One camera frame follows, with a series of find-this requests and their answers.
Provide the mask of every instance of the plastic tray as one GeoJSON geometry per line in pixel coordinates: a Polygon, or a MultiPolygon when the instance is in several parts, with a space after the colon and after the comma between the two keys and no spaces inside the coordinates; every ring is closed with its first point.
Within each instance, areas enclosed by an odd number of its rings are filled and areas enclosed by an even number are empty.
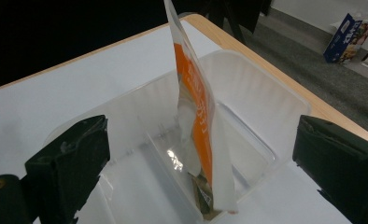
{"type": "MultiPolygon", "coordinates": [[[[298,119],[308,103],[280,81],[233,51],[201,59],[224,120],[236,197],[251,191],[291,157],[298,119]]],[[[175,71],[70,120],[105,114],[111,162],[79,223],[202,223],[182,155],[175,155],[178,84],[175,71]]],[[[224,216],[213,219],[219,222],[224,216]]]]}

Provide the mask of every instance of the colorful product package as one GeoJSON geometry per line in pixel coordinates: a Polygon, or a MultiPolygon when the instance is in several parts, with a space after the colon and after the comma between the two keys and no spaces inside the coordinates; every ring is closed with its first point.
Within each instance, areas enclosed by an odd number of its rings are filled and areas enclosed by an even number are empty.
{"type": "Polygon", "coordinates": [[[184,165],[192,175],[197,206],[204,219],[212,219],[219,211],[236,213],[232,164],[221,116],[171,0],[164,0],[164,4],[177,62],[181,150],[192,155],[184,165]]]}

